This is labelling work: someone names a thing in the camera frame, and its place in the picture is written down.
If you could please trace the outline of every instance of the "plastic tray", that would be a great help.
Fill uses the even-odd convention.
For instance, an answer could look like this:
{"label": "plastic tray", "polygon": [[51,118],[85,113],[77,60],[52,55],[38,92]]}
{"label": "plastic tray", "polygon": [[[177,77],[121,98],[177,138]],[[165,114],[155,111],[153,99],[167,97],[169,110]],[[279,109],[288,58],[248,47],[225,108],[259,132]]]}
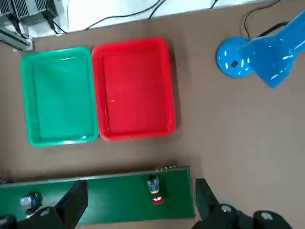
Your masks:
{"label": "plastic tray", "polygon": [[88,49],[26,55],[21,61],[21,77],[31,145],[91,142],[98,137]]}
{"label": "plastic tray", "polygon": [[168,47],[162,38],[101,45],[92,62],[104,139],[163,136],[176,129]]}

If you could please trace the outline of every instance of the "metal device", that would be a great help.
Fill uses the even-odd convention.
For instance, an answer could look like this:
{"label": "metal device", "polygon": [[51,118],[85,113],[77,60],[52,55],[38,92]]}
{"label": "metal device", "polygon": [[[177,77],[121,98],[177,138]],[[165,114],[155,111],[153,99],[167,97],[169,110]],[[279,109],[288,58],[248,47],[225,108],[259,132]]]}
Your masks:
{"label": "metal device", "polygon": [[87,206],[87,183],[77,182],[54,207],[38,209],[26,220],[0,216],[0,229],[73,229]]}
{"label": "metal device", "polygon": [[3,26],[0,26],[0,42],[20,51],[34,50],[34,42],[32,39],[26,39]]}
{"label": "metal device", "polygon": [[54,0],[12,0],[17,18],[26,25],[34,25],[57,16]]}
{"label": "metal device", "polygon": [[257,211],[253,217],[231,205],[220,204],[205,179],[196,179],[196,205],[202,221],[192,229],[291,229],[279,214]]}
{"label": "metal device", "polygon": [[7,25],[10,22],[10,17],[16,17],[15,10],[10,0],[0,1],[0,23]]}

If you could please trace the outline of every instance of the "red tray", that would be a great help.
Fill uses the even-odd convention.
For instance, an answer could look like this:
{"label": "red tray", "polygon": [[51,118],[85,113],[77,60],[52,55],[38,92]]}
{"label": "red tray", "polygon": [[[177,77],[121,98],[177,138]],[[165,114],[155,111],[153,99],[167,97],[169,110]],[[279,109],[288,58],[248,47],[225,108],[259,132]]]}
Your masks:
{"label": "red tray", "polygon": [[168,47],[162,38],[98,46],[92,53],[99,129],[106,140],[176,129]]}

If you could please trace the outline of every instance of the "lamp base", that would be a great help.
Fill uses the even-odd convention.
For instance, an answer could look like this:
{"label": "lamp base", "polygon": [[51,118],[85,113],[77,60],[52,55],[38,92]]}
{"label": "lamp base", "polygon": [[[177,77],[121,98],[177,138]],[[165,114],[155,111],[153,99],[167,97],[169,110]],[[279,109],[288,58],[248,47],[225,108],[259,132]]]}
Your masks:
{"label": "lamp base", "polygon": [[243,59],[238,52],[239,47],[247,42],[244,37],[233,37],[225,40],[218,48],[217,66],[227,76],[240,79],[251,74],[249,59]]}

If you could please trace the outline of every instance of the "brown table surface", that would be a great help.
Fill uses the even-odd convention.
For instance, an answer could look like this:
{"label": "brown table surface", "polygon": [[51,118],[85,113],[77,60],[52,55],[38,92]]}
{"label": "brown table surface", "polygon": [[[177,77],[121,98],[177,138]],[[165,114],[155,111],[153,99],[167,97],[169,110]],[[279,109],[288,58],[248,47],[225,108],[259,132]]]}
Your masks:
{"label": "brown table surface", "polygon": [[[204,177],[219,199],[247,214],[269,209],[305,227],[305,56],[277,90],[255,74],[232,80],[215,63],[219,44],[240,34],[242,16],[258,4],[172,15],[36,39],[36,51],[164,37],[172,53],[178,128],[169,137],[49,148],[26,138],[20,56],[0,46],[0,172],[16,179],[124,172],[177,163]],[[284,0],[249,20],[253,36],[305,9]],[[193,220],[132,223],[126,228],[187,229]],[[103,228],[121,228],[109,225]]]}

